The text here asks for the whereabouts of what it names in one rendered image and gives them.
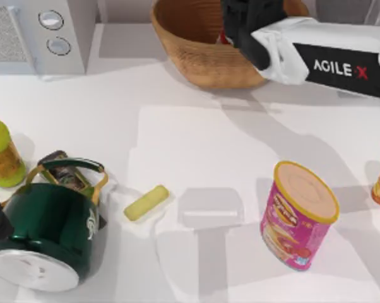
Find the woven wooden basket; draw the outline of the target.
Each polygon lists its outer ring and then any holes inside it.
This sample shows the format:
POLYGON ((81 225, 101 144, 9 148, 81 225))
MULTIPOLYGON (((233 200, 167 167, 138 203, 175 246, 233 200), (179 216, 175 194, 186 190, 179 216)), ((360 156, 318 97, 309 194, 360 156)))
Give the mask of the woven wooden basket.
MULTIPOLYGON (((302 0, 284 0, 288 16, 308 16, 302 0)), ((241 28, 218 42, 223 29, 220 0, 155 0, 151 22, 168 57, 190 83, 201 88, 250 88, 273 66, 269 51, 241 28)))

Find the pale microwave oven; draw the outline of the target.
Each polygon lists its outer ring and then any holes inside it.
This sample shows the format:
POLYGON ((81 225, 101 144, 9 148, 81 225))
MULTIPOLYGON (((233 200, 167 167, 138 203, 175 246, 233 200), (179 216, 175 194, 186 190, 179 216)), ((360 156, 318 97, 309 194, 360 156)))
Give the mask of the pale microwave oven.
POLYGON ((40 78, 85 74, 97 20, 97 0, 0 0, 0 75, 40 78), (59 30, 40 25, 38 15, 54 10, 64 19, 59 30), (71 52, 57 56, 46 41, 62 37, 71 52))

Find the round microwave knob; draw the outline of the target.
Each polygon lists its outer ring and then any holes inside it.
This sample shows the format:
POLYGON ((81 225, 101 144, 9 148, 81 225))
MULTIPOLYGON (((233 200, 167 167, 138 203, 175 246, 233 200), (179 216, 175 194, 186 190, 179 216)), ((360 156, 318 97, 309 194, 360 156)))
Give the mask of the round microwave knob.
POLYGON ((57 56, 66 56, 71 52, 71 44, 62 37, 46 41, 48 51, 57 56))
POLYGON ((59 30, 64 25, 62 15, 54 10, 40 12, 38 19, 40 25, 48 30, 59 30))

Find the pink can with yellow rim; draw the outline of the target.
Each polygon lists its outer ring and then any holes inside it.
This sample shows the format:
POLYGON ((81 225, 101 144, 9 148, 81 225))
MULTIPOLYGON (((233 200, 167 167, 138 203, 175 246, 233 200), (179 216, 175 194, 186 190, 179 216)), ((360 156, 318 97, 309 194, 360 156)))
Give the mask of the pink can with yellow rim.
POLYGON ((284 160, 275 165, 260 232, 279 260, 306 271, 339 213, 336 196, 320 177, 284 160))

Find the dark brown can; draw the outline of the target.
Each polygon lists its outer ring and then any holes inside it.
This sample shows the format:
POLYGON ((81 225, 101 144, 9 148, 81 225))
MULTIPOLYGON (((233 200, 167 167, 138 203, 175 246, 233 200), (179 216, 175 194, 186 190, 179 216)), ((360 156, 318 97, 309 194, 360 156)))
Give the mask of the dark brown can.
POLYGON ((93 194, 90 181, 76 167, 56 167, 41 174, 52 184, 66 186, 87 196, 93 194))

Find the yellow-green bottle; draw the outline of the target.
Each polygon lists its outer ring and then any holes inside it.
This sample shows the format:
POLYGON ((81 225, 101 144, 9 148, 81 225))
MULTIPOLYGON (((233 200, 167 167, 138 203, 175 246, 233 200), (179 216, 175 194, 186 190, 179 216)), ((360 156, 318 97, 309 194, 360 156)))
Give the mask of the yellow-green bottle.
POLYGON ((25 178, 26 167, 8 127, 0 121, 0 187, 15 187, 25 178))

